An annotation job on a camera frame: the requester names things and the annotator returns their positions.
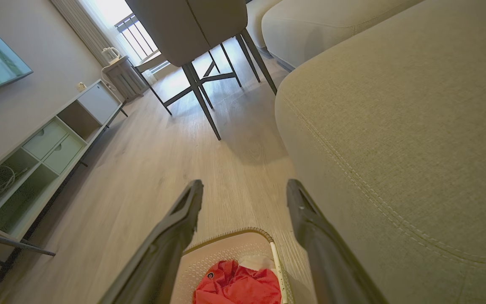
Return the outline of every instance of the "wooden floor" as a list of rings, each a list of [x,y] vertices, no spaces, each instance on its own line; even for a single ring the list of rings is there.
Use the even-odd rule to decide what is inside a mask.
[[[185,185],[201,179],[204,202],[193,244],[243,227],[274,238],[296,303],[316,302],[305,251],[292,233],[286,182],[295,177],[274,117],[275,96],[258,83],[232,38],[224,43],[235,79],[206,83],[218,141],[194,94],[170,106],[170,117],[147,91],[125,106],[86,157],[33,235],[55,257],[25,253],[0,285],[0,303],[96,303]],[[221,48],[213,50],[230,72]],[[287,72],[266,65],[278,86]],[[199,75],[211,62],[195,61]],[[189,85],[183,72],[154,88],[168,100]]]

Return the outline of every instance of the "sofa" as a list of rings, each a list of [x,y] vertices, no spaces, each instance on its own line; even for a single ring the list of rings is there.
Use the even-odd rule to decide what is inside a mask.
[[[262,19],[264,43],[269,53],[291,71],[421,1],[282,0]]]
[[[264,34],[262,33],[262,18],[264,14],[281,0],[247,0],[248,24],[247,31],[254,44],[263,54],[268,54]]]
[[[336,44],[282,81],[275,117],[390,303],[486,303],[486,1],[424,0]]]

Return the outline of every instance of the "black metal frame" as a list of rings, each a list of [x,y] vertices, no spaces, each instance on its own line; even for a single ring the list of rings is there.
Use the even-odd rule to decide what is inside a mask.
[[[235,38],[237,39],[239,46],[241,47],[241,50],[243,51],[243,54],[245,55],[245,58],[247,58],[247,61],[248,61],[249,65],[251,66],[251,69],[252,69],[254,75],[256,76],[256,79],[258,80],[258,82],[260,82],[260,77],[258,76],[258,72],[256,71],[256,68],[254,67],[254,63],[252,62],[251,56],[248,53],[247,47],[251,51],[251,54],[254,57],[254,60],[256,60],[258,67],[260,68],[260,70],[264,74],[264,77],[266,77],[266,80],[267,80],[268,84],[270,85],[273,93],[276,95],[277,88],[275,86],[275,83],[273,82],[273,79],[271,78],[271,75],[270,75],[269,71],[267,70],[266,64],[264,63],[264,60],[262,59],[260,52],[258,52],[258,49],[254,45],[254,42],[252,41],[251,35],[249,35],[247,29],[243,29],[243,31],[241,31],[241,33],[238,33],[237,35],[235,35]],[[147,85],[149,85],[149,88],[151,89],[153,94],[155,94],[156,98],[158,98],[159,102],[162,104],[162,106],[164,106],[164,108],[166,109],[166,111],[168,111],[168,113],[170,115],[172,115],[172,112],[170,112],[170,110],[168,110],[169,105],[176,102],[177,100],[179,100],[183,96],[187,95],[191,91],[194,92],[194,94],[196,95],[196,98],[198,99],[198,103],[200,103],[200,106],[202,107],[204,114],[208,118],[208,121],[211,125],[211,128],[213,129],[213,131],[216,135],[216,138],[218,140],[220,140],[221,138],[220,138],[218,130],[216,129],[215,122],[213,121],[213,118],[211,117],[211,114],[210,114],[207,106],[204,106],[205,103],[204,103],[204,105],[202,104],[202,102],[204,101],[202,96],[204,96],[206,101],[208,102],[210,108],[213,109],[213,105],[211,104],[211,100],[209,99],[208,94],[206,93],[206,90],[204,89],[203,84],[205,82],[208,82],[208,81],[235,78],[238,82],[239,87],[241,88],[241,81],[239,81],[239,77],[235,73],[234,66],[233,66],[232,62],[230,61],[230,58],[228,57],[226,49],[224,48],[224,45],[222,43],[220,44],[220,47],[222,48],[222,51],[224,52],[224,55],[226,56],[226,59],[228,60],[228,64],[230,65],[232,72],[231,73],[224,73],[224,74],[220,74],[220,75],[209,76],[209,74],[211,73],[211,71],[213,70],[214,67],[216,67],[216,69],[219,73],[220,73],[220,71],[219,71],[218,65],[216,65],[216,62],[215,62],[211,52],[208,52],[210,54],[212,62],[210,64],[209,68],[207,69],[204,77],[202,77],[201,79],[200,79],[200,77],[198,77],[196,70],[192,65],[192,62],[184,64],[182,66],[182,68],[183,68],[183,71],[185,71],[185,75],[187,76],[187,79],[189,80],[189,83],[191,84],[191,86],[186,88],[185,90],[179,92],[179,94],[175,95],[173,98],[170,98],[166,102],[163,102],[160,99],[160,96],[155,92],[153,87],[151,87],[151,85],[149,84],[149,81],[147,81],[145,79],[145,77],[142,75],[142,73],[140,73],[140,71],[136,67],[133,66],[136,73],[138,73],[138,75],[140,75],[142,80]]]

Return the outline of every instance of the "cabinet drawer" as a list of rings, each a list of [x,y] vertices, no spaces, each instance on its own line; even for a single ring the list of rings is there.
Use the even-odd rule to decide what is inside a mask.
[[[81,144],[75,140],[74,137],[69,135],[56,147],[44,163],[49,165],[54,171],[61,173],[73,160],[80,149]]]
[[[56,121],[52,121],[36,133],[35,136],[24,145],[24,149],[29,151],[39,160],[42,160],[66,134],[67,132]]]

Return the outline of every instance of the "balcony railing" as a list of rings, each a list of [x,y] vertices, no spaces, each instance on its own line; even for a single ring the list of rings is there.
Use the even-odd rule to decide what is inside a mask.
[[[159,52],[159,49],[155,46],[155,43],[135,14],[128,15],[118,22],[115,27],[127,39],[142,61]]]

